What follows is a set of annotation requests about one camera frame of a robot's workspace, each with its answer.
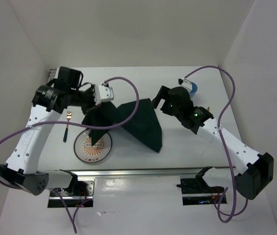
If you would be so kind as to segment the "dark green cloth napkin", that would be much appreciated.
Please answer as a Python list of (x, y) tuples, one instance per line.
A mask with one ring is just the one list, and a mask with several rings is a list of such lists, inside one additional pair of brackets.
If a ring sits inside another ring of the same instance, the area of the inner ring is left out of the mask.
[[(116, 107), (112, 102), (103, 103), (85, 115), (82, 124), (90, 126), (112, 126), (120, 123), (132, 113), (135, 101)], [(162, 129), (149, 98), (139, 100), (138, 109), (130, 121), (122, 126), (142, 144), (159, 153), (162, 148)]]

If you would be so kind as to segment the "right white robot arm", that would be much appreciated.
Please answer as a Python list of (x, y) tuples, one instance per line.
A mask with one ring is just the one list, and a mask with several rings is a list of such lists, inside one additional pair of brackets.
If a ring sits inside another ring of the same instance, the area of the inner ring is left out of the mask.
[(194, 106), (183, 87), (172, 89), (162, 86), (152, 100), (157, 108), (164, 100), (161, 111), (174, 116), (181, 125), (211, 143), (220, 152), (228, 154), (234, 170), (205, 167), (196, 175), (197, 190), (206, 192), (212, 187), (233, 188), (243, 197), (253, 200), (273, 179), (274, 158), (251, 149), (218, 123), (204, 107)]

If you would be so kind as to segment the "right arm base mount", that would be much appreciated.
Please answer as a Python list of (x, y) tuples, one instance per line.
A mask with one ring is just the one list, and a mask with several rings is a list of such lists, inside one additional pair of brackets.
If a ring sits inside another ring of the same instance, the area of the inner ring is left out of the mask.
[(210, 187), (203, 180), (204, 174), (211, 168), (205, 167), (194, 178), (180, 179), (176, 187), (181, 189), (184, 206), (214, 204), (215, 199), (225, 191), (223, 187)]

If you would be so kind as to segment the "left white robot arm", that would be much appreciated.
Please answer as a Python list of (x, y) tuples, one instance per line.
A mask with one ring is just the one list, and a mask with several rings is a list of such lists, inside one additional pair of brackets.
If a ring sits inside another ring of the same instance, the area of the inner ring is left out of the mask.
[(0, 183), (9, 188), (21, 189), (39, 195), (46, 189), (60, 188), (67, 195), (74, 195), (82, 183), (70, 171), (38, 171), (42, 150), (55, 124), (69, 106), (87, 110), (101, 101), (99, 85), (91, 84), (85, 91), (82, 72), (60, 67), (55, 79), (40, 86), (32, 99), (26, 127), (17, 131), (21, 137), (13, 153), (0, 164)]

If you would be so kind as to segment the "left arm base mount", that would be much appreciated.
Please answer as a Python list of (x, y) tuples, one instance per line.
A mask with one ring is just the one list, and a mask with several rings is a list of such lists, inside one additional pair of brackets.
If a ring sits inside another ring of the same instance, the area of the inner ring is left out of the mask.
[[(62, 196), (68, 208), (77, 208), (80, 204), (86, 201), (82, 207), (91, 208), (94, 203), (95, 178), (83, 178), (82, 183), (75, 191), (67, 191), (63, 188), (55, 188)], [(51, 191), (48, 199), (48, 208), (64, 208), (63, 203), (57, 193)]]

